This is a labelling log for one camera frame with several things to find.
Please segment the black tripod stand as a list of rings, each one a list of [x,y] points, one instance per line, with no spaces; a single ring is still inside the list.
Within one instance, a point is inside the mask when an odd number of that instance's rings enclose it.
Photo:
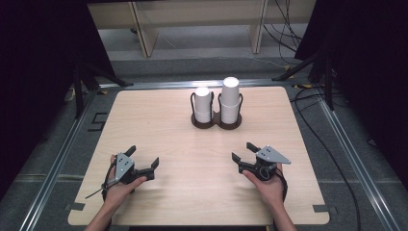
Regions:
[[[312,70],[309,73],[309,81],[311,83],[317,83],[321,79],[324,80],[324,100],[326,105],[331,111],[334,110],[333,106],[333,75],[332,75],[332,60],[331,54],[329,51],[324,50],[323,48],[319,49],[311,57],[302,61],[300,64],[297,64],[295,67],[287,70],[284,74],[273,77],[272,81],[286,81],[291,76],[294,76],[300,70],[303,70],[307,66],[312,65]]]
[[[95,91],[100,89],[99,83],[95,77],[100,76],[121,86],[130,87],[132,83],[120,80],[114,73],[103,70],[93,64],[86,62],[77,62],[73,69],[73,88],[75,92],[76,103],[76,118],[78,118],[85,110],[85,103],[83,98],[83,87],[87,90]]]

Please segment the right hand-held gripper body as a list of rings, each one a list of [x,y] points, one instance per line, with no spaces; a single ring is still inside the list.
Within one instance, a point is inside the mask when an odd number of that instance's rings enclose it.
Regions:
[[[255,163],[246,163],[241,159],[241,162],[237,164],[238,172],[242,173],[244,170],[248,170],[261,181],[268,181],[276,173],[278,164],[290,165],[292,163],[270,145],[261,148],[254,154]]]

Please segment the tall stack of white cups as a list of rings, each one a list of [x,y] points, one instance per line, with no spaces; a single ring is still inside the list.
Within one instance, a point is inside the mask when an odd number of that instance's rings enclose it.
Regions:
[[[238,119],[240,104],[240,81],[236,77],[226,77],[223,80],[219,102],[221,103],[221,121],[232,124]]]

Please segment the person's left hand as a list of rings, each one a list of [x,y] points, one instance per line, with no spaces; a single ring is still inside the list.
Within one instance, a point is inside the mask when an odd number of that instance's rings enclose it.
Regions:
[[[146,180],[147,178],[142,176],[129,184],[117,183],[110,186],[107,190],[104,205],[112,208],[118,208],[131,193],[131,191],[140,186]]]

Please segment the light wooden shelf unit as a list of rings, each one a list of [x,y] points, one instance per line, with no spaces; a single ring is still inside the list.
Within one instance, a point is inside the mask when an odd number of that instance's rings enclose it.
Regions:
[[[158,30],[167,27],[246,25],[252,52],[260,52],[266,24],[310,21],[317,0],[122,0],[89,3],[97,29],[134,29],[144,57],[151,56]]]

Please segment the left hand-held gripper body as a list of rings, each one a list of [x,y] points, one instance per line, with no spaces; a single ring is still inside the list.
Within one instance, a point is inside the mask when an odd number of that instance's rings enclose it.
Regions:
[[[115,181],[128,185],[136,179],[145,177],[147,181],[155,179],[155,164],[150,168],[136,169],[135,162],[123,153],[116,155]]]

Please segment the black curtain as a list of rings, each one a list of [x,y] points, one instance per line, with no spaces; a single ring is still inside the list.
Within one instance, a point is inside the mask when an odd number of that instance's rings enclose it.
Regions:
[[[0,0],[0,200],[81,77],[115,74],[93,0]]]
[[[344,95],[408,190],[408,0],[316,0],[295,56],[326,41]]]

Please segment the person's right hand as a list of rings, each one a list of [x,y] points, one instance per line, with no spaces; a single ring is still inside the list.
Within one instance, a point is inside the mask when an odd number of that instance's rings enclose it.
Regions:
[[[263,201],[272,212],[285,208],[283,199],[284,184],[277,175],[273,175],[268,181],[261,181],[248,170],[244,170],[242,174],[254,184]]]

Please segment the white paper cup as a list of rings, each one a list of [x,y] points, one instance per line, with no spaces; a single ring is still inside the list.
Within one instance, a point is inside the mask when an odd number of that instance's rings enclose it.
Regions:
[[[194,92],[194,107],[199,113],[211,111],[212,92],[207,87],[199,87]]]

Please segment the metal floor rail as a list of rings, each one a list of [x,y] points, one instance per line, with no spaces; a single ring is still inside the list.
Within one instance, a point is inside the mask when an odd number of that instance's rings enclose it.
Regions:
[[[336,137],[338,138],[342,149],[344,150],[345,156],[350,162],[354,173],[356,174],[364,192],[366,193],[366,196],[368,197],[372,208],[374,209],[382,226],[384,227],[384,230],[402,231],[401,225],[395,219],[395,216],[392,213],[391,207],[388,204],[385,196],[379,190],[371,174],[365,167],[363,159],[359,156],[357,150],[352,144],[348,134],[339,121],[338,116],[333,110],[329,108],[325,101],[321,103],[321,107]]]
[[[41,180],[24,179],[24,183],[40,183],[40,187],[18,231],[69,230],[71,209],[84,207],[75,202],[75,197],[100,133],[88,131],[97,109],[98,92],[83,92],[82,96],[85,97],[85,109],[73,120],[49,171]]]

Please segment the dark brown double cup holder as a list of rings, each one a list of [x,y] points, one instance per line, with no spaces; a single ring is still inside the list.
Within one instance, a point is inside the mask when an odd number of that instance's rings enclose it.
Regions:
[[[211,111],[211,120],[206,123],[199,122],[196,117],[198,116],[198,112],[195,110],[194,107],[194,98],[195,98],[195,93],[193,92],[190,96],[190,102],[191,102],[191,124],[195,126],[196,128],[199,129],[209,129],[213,127],[214,125],[217,125],[219,128],[224,129],[224,130],[234,130],[237,129],[238,127],[241,126],[242,124],[242,115],[241,115],[241,107],[243,103],[243,96],[240,93],[239,94],[239,99],[240,102],[238,103],[238,114],[237,114],[237,120],[233,123],[225,123],[222,120],[222,104],[220,101],[221,94],[218,95],[217,100],[218,100],[218,105],[220,107],[218,112]]]

